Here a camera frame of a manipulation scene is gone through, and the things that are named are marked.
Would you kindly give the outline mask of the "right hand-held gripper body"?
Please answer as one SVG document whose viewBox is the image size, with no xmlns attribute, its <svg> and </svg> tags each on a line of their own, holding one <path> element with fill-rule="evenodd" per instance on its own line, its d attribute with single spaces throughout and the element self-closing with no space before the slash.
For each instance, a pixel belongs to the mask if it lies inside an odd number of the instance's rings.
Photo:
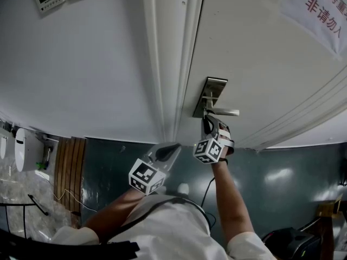
<svg viewBox="0 0 347 260">
<path fill-rule="evenodd" d="M 216 128 L 212 125 L 209 135 L 202 135 L 201 140 L 195 144 L 193 156 L 203 164 L 214 164 L 219 161 L 226 161 L 221 158 L 223 145 L 219 143 L 219 136 L 225 135 L 231 138 L 229 127 L 225 124 L 225 128 Z"/>
</svg>

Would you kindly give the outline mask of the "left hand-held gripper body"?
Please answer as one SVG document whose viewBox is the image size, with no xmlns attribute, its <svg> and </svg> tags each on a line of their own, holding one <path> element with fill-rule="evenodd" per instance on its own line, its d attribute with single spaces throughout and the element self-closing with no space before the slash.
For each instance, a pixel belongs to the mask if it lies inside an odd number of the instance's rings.
<svg viewBox="0 0 347 260">
<path fill-rule="evenodd" d="M 160 188 L 179 156 L 182 146 L 168 161 L 157 161 L 156 151 L 159 148 L 179 144 L 178 142 L 165 142 L 152 146 L 141 158 L 133 164 L 129 174 L 128 183 L 131 187 L 148 196 Z"/>
</svg>

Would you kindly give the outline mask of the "person's right hand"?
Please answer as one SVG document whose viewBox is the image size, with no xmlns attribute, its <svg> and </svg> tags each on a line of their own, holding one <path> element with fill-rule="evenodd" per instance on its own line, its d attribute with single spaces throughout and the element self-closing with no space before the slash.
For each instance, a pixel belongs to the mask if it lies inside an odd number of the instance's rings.
<svg viewBox="0 0 347 260">
<path fill-rule="evenodd" d="M 226 156 L 234 153 L 234 141 L 232 141 L 230 138 L 225 135 L 220 135 L 219 143 L 223 145 L 221 158 L 225 158 Z"/>
</svg>

